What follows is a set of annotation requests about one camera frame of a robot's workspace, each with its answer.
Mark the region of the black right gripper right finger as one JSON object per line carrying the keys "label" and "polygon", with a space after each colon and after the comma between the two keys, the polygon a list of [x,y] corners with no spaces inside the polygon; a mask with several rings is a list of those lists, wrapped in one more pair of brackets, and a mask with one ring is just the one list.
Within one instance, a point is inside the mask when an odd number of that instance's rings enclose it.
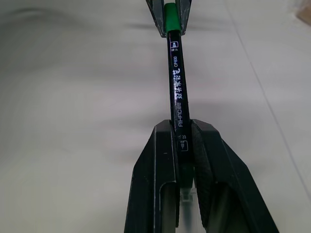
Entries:
{"label": "black right gripper right finger", "polygon": [[206,233],[279,233],[247,167],[220,133],[194,119],[196,188]]}

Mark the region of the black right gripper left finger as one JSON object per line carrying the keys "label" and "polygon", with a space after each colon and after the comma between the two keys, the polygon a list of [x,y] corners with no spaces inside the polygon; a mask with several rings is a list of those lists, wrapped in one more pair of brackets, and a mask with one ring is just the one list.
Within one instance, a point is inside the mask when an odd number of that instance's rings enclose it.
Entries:
{"label": "black right gripper left finger", "polygon": [[173,128],[164,120],[134,165],[124,233],[176,233],[179,192]]}

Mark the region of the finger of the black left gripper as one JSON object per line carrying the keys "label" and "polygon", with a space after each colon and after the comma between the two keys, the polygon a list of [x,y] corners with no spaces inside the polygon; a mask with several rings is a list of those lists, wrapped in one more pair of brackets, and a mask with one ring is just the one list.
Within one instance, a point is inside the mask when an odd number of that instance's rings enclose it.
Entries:
{"label": "finger of the black left gripper", "polygon": [[166,38],[164,0],[146,0],[146,3],[160,36]]}
{"label": "finger of the black left gripper", "polygon": [[175,0],[175,3],[181,24],[181,32],[185,32],[187,29],[192,0]]}

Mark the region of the green marker cap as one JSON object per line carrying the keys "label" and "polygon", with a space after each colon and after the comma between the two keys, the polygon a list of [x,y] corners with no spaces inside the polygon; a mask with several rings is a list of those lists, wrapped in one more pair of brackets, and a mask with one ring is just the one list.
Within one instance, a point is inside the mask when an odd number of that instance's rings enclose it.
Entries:
{"label": "green marker cap", "polygon": [[170,31],[181,31],[181,24],[176,4],[173,2],[166,3],[164,5],[164,14],[166,34]]}

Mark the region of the black marker with white print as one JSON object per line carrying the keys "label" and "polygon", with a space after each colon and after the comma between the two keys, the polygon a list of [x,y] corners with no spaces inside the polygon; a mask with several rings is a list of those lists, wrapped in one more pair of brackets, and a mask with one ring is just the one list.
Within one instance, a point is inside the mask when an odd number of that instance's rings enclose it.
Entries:
{"label": "black marker with white print", "polygon": [[191,119],[181,42],[181,32],[167,33],[171,124],[177,155],[179,188],[182,201],[192,200],[194,158]]}

